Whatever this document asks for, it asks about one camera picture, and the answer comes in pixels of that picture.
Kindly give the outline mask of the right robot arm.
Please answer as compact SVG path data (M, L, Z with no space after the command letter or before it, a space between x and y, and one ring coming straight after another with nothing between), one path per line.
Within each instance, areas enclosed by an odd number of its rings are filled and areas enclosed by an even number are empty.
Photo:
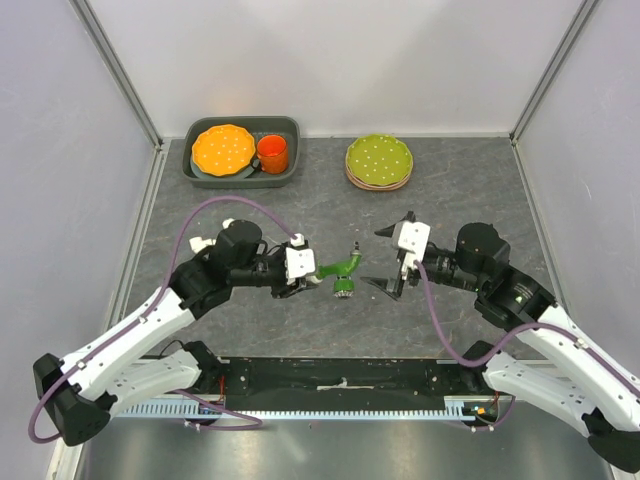
M476 311L504 331L495 345L477 342L465 356L441 341L461 365L465 391L489 387L533 405L574 428L610 465L638 473L638 376L584 333L550 291L511 265L510 245L493 225L463 225L452 250L437 247L430 226L413 212L376 233L390 239L399 271L366 283L393 299L405 285L422 285L438 335L432 285L473 292Z

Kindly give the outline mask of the green plastic water faucet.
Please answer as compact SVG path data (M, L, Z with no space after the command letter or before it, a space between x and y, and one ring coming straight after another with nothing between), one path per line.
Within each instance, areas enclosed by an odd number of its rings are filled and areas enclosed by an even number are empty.
M351 298L355 291L353 274L360 265L362 252L358 242L353 244L350 256L347 260L336 262L326 266L319 266L315 274L322 276L323 280L334 277L333 293L338 299Z

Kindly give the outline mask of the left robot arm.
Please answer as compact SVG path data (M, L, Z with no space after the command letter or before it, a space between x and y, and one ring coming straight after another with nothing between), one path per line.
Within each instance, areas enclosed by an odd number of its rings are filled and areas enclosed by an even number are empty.
M203 344L139 366L152 347L227 302L236 287L268 288L276 299L311 288L316 258L296 234L266 246L258 225L228 220L213 240L195 237L194 255L177 263L152 295L116 326L63 357L46 353L33 364L38 404L28 424L30 439L41 412L56 432L53 440L81 445L124 410L156 395L193 388L208 393L219 382L219 362Z

